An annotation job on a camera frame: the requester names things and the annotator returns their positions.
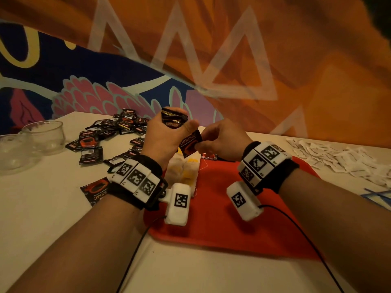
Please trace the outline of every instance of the forearm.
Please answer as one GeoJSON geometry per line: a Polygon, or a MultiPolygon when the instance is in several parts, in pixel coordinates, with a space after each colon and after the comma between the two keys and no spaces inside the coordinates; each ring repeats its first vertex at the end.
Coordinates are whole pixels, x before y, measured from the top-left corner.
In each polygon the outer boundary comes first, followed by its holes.
{"type": "Polygon", "coordinates": [[[32,265],[9,292],[115,292],[132,251],[139,210],[106,195],[32,265]]]}
{"type": "Polygon", "coordinates": [[[279,194],[357,290],[388,289],[391,212],[299,169],[284,181],[279,194]]]}

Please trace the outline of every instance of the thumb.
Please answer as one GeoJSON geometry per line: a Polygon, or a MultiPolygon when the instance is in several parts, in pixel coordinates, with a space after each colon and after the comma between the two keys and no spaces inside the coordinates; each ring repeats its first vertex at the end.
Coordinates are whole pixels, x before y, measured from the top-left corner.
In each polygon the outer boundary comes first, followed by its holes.
{"type": "Polygon", "coordinates": [[[198,126],[198,120],[191,119],[186,121],[181,127],[177,128],[176,131],[178,133],[178,138],[180,139],[179,142],[198,129],[198,126]]]}
{"type": "Polygon", "coordinates": [[[202,153],[217,153],[218,148],[218,140],[214,141],[202,141],[197,143],[194,146],[194,149],[196,149],[200,154],[202,153]]]}

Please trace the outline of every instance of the black cable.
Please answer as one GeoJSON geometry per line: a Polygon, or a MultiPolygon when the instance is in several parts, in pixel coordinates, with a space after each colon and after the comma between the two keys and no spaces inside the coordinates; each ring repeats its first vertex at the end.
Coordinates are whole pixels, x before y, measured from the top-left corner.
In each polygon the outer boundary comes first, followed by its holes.
{"type": "Polygon", "coordinates": [[[287,217],[298,228],[298,230],[300,230],[301,234],[305,237],[305,239],[310,243],[311,247],[315,250],[316,254],[320,258],[320,261],[322,261],[323,265],[327,269],[327,272],[333,278],[333,281],[337,285],[337,287],[340,290],[340,292],[344,293],[344,290],[342,289],[342,287],[340,286],[339,282],[337,281],[337,279],[335,278],[335,276],[331,272],[330,268],[327,266],[327,263],[323,259],[323,257],[320,254],[319,250],[316,248],[315,244],[309,239],[309,237],[305,234],[305,232],[301,229],[301,227],[295,221],[293,221],[293,219],[287,213],[285,213],[284,211],[281,211],[279,208],[277,208],[275,206],[272,206],[272,205],[260,205],[260,206],[258,206],[258,208],[260,208],[260,209],[266,208],[266,207],[269,207],[269,208],[272,208],[272,209],[275,209],[275,210],[279,211],[281,214],[283,214],[285,217],[287,217]]]}
{"type": "Polygon", "coordinates": [[[127,275],[128,271],[129,271],[129,268],[130,268],[130,266],[132,265],[132,262],[133,262],[133,260],[134,260],[134,257],[136,256],[137,250],[138,250],[138,248],[140,247],[141,242],[143,241],[143,239],[144,239],[145,235],[147,234],[148,230],[151,228],[151,226],[152,226],[156,221],[158,221],[159,219],[165,219],[166,217],[167,217],[167,216],[162,216],[162,217],[157,217],[157,218],[155,218],[155,219],[152,221],[152,223],[149,224],[149,226],[147,227],[147,229],[144,231],[143,235],[142,235],[141,238],[140,238],[140,241],[139,241],[138,244],[137,244],[136,249],[134,250],[134,253],[133,253],[133,255],[132,255],[132,259],[130,259],[129,265],[128,265],[127,268],[126,268],[126,271],[125,271],[125,273],[124,273],[124,276],[122,277],[122,280],[121,280],[121,282],[120,282],[120,285],[118,286],[118,289],[117,289],[116,293],[119,293],[119,292],[121,291],[122,284],[123,284],[124,281],[125,281],[126,275],[127,275]]]}

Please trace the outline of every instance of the table surface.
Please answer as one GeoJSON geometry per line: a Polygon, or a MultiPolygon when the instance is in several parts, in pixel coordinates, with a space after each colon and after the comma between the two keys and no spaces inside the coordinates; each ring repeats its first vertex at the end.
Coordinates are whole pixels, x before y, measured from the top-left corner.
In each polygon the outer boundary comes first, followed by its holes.
{"type": "MultiPolygon", "coordinates": [[[[103,115],[73,112],[60,118],[68,142],[103,115]]],[[[285,137],[248,133],[255,141],[273,141],[294,155],[285,137]]],[[[104,157],[129,148],[136,135],[115,136],[102,141],[104,157]]],[[[345,148],[346,144],[332,143],[345,148]]],[[[391,164],[391,149],[366,147],[369,154],[391,164]]],[[[45,156],[34,167],[0,176],[0,292],[5,292],[61,234],[91,209],[81,186],[107,175],[105,164],[81,167],[80,153],[64,149],[45,156]]],[[[357,194],[364,188],[382,191],[362,178],[317,170],[328,182],[357,194]]],[[[134,249],[143,230],[141,217],[134,229],[134,249]]],[[[335,273],[345,292],[354,292],[335,273]]],[[[337,288],[320,262],[271,259],[203,247],[155,241],[147,235],[137,253],[124,292],[336,292],[337,288]]]]}

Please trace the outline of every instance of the hand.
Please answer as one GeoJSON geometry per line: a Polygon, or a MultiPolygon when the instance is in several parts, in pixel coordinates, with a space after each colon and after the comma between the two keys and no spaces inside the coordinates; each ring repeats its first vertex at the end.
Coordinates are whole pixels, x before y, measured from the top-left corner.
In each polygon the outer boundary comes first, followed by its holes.
{"type": "Polygon", "coordinates": [[[195,145],[200,154],[218,156],[228,161],[240,161],[244,149],[252,142],[246,132],[229,119],[208,125],[201,134],[203,142],[195,145]]]}
{"type": "MultiPolygon", "coordinates": [[[[180,108],[166,107],[173,111],[186,114],[180,108]]],[[[144,154],[159,163],[162,170],[165,170],[170,159],[178,149],[179,143],[199,126],[198,120],[188,120],[179,128],[172,129],[161,121],[161,113],[148,122],[144,146],[141,154],[144,154]]]]}

